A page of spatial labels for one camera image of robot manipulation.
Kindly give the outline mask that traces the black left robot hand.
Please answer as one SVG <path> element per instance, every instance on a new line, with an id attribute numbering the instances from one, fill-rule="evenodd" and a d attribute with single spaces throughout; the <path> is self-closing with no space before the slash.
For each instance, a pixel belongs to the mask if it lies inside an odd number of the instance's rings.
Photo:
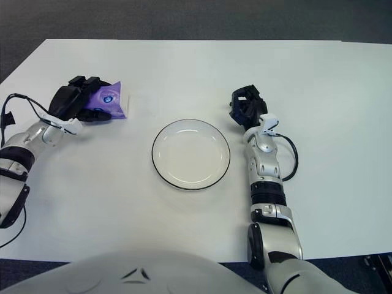
<path id="1" fill-rule="evenodd" d="M 77 118 L 82 122 L 111 120 L 111 114 L 103 110 L 90 110 L 87 105 L 93 94 L 103 86 L 111 86 L 99 77 L 76 76 L 68 85 L 60 87 L 51 100 L 48 112 L 63 121 Z"/>

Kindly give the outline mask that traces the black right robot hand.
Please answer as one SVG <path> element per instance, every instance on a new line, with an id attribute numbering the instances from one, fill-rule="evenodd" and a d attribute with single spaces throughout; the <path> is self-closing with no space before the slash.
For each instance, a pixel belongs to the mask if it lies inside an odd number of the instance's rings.
<path id="1" fill-rule="evenodd" d="M 234 91 L 229 106 L 231 106 L 230 117 L 245 130 L 259 126 L 260 115 L 268 112 L 266 102 L 260 97 L 254 85 Z"/>

